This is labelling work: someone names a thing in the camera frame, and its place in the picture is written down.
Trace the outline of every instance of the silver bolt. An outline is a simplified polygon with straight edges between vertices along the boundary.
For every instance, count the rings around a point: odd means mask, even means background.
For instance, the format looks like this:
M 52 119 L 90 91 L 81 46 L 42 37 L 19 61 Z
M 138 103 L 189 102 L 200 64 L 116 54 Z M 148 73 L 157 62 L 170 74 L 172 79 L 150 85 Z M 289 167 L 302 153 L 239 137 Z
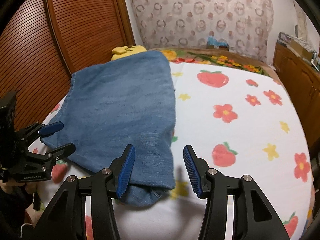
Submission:
M 217 174 L 217 170 L 211 168 L 211 169 L 208 169 L 208 173 L 211 175 L 215 175 L 215 174 Z
M 250 175 L 244 175 L 244 176 L 243 176 L 243 179 L 244 179 L 245 181 L 251 181 L 251 180 L 252 180 L 252 177 L 251 177 Z
M 67 178 L 67 181 L 68 181 L 68 182 L 73 182 L 75 179 L 76 179 L 76 176 L 75 176 L 75 175 L 70 175 L 70 176 Z
M 109 174 L 111 172 L 111 170 L 109 169 L 109 168 L 104 168 L 102 171 L 101 171 L 101 173 L 103 174 L 103 175 L 107 175 L 107 174 Z

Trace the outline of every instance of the wooden dresser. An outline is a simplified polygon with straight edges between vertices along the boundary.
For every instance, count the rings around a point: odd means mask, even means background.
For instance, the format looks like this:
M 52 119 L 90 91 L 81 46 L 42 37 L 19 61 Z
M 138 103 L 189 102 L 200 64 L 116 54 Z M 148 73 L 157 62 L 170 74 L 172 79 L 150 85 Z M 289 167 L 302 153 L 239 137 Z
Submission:
M 320 137 L 320 74 L 279 43 L 273 63 L 296 108 L 310 148 Z

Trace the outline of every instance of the box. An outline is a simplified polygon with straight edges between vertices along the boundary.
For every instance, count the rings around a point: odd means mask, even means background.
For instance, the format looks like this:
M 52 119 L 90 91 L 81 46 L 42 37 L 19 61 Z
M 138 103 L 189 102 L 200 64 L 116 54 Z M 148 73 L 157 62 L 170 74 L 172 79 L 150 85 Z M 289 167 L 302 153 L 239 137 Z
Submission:
M 290 46 L 300 55 L 300 57 L 305 58 L 308 61 L 311 61 L 313 53 L 308 52 L 304 47 L 302 47 L 294 39 L 291 40 Z

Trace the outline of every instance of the denim fabric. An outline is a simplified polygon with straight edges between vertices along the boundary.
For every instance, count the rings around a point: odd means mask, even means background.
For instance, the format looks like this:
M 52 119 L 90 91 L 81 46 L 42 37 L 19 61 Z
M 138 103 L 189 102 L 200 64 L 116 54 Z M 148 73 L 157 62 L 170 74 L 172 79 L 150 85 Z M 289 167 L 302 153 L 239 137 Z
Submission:
M 174 188 L 170 150 L 175 97 L 170 66 L 147 51 L 73 73 L 70 91 L 50 123 L 64 129 L 43 138 L 49 147 L 72 142 L 69 159 L 97 172 L 120 157 L 127 144 L 136 159 L 121 201 L 147 206 Z

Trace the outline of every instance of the yellow plush toy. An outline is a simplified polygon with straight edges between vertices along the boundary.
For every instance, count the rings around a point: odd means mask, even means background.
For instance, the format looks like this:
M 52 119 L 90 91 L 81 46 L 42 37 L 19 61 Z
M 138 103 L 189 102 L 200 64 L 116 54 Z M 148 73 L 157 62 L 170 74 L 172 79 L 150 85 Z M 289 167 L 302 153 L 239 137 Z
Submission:
M 129 48 L 128 48 L 128 46 L 117 47 L 112 50 L 113 56 L 112 56 L 111 60 L 116 60 L 121 57 L 127 57 L 130 55 L 137 54 L 140 52 L 145 52 L 145 51 L 147 51 L 146 48 L 141 45 L 132 46 Z

